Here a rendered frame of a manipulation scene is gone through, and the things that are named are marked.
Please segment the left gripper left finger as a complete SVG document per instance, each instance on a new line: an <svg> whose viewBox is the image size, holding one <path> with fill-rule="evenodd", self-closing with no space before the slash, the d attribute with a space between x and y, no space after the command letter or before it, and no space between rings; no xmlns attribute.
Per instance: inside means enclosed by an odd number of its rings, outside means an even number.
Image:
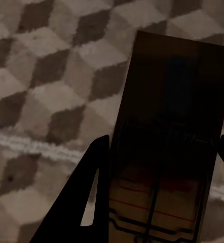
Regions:
<svg viewBox="0 0 224 243"><path fill-rule="evenodd" d="M81 226L99 168L94 222ZM30 243L108 243L109 135L94 140Z"/></svg>

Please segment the mousetrap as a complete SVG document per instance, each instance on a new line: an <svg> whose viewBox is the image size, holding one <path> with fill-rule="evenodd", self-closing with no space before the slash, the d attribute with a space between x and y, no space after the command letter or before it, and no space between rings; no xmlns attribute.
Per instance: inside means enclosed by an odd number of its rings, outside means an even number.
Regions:
<svg viewBox="0 0 224 243"><path fill-rule="evenodd" d="M109 148L108 243L199 243L224 120L224 46L137 31Z"/></svg>

